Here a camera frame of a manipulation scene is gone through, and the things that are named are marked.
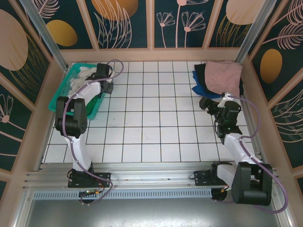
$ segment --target black cloth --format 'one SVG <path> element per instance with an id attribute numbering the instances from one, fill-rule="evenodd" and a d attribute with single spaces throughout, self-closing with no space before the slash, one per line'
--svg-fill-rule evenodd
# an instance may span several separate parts
<path id="1" fill-rule="evenodd" d="M 204 91 L 206 93 L 209 94 L 216 94 L 215 92 L 212 92 L 210 90 L 207 89 L 206 83 L 205 83 L 205 67 L 206 64 L 199 64 L 199 65 L 195 65 L 195 71 L 197 73 L 197 78 L 199 81 L 199 84 L 203 87 Z M 239 90 L 240 90 L 240 95 L 242 96 L 244 93 L 244 89 L 243 89 L 243 81 L 242 79 L 240 79 L 240 83 L 239 83 Z"/>

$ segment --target white tiled floor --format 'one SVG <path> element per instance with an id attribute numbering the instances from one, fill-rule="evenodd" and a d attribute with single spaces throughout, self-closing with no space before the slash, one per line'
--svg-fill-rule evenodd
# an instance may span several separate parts
<path id="1" fill-rule="evenodd" d="M 216 137 L 214 121 L 191 91 L 194 64 L 200 62 L 124 62 L 114 91 L 104 98 L 84 135 L 91 160 L 98 162 L 232 161 Z M 121 65 L 112 65 L 120 71 Z M 243 112 L 238 125 L 248 128 Z M 65 139 L 56 129 L 43 162 L 70 163 Z"/>

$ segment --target pink cloth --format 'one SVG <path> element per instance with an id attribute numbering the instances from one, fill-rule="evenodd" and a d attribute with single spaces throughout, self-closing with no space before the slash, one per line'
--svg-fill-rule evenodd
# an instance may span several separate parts
<path id="1" fill-rule="evenodd" d="M 233 61 L 207 61 L 205 83 L 208 90 L 217 94 L 230 92 L 240 96 L 239 83 L 242 66 Z"/>

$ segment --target blue cloth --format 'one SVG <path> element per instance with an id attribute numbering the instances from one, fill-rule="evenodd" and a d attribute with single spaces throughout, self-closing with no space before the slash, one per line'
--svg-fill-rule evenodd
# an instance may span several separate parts
<path id="1" fill-rule="evenodd" d="M 197 86 L 194 86 L 192 88 L 192 90 L 197 94 L 197 95 L 200 95 L 200 96 L 204 96 L 204 97 L 207 97 L 207 98 L 221 98 L 221 95 L 219 94 L 209 94 L 209 93 L 206 93 L 203 89 L 203 87 L 199 84 L 199 81 L 198 81 L 198 77 L 197 77 L 197 73 L 196 71 L 193 71 L 193 78 L 195 79 L 196 83 L 197 83 Z"/>

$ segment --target teal basket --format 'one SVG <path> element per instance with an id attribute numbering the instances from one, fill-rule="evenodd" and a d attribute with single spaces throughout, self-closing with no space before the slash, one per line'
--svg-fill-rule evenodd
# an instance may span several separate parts
<path id="1" fill-rule="evenodd" d="M 68 96 L 68 92 L 70 90 L 70 83 L 71 83 L 71 79 L 72 78 L 76 78 L 77 75 L 80 72 L 80 67 L 87 67 L 87 68 L 93 68 L 96 67 L 97 65 L 93 65 L 93 64 L 85 64 L 85 63 L 76 63 L 74 64 L 71 69 L 69 70 L 69 72 L 67 73 L 66 77 L 64 78 L 64 80 L 62 81 L 62 83 L 60 84 L 58 90 L 56 91 L 55 95 L 53 96 L 51 102 L 48 105 L 48 109 L 50 111 L 55 112 L 56 111 L 56 102 L 57 102 L 57 98 L 59 96 Z M 96 101 L 96 104 L 93 108 L 93 110 L 91 111 L 91 113 L 89 115 L 87 115 L 87 119 L 89 120 L 93 120 L 98 112 L 98 109 L 102 103 L 102 100 L 104 98 L 105 93 L 102 94 L 101 98 L 98 98 Z"/>

